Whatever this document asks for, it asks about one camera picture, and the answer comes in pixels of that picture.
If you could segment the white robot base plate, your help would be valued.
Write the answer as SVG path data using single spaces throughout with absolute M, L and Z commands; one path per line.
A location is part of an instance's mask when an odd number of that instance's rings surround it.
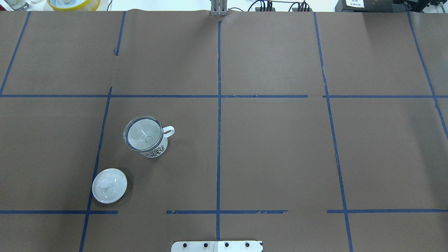
M 262 241 L 178 241 L 171 246 L 171 252 L 263 252 Z

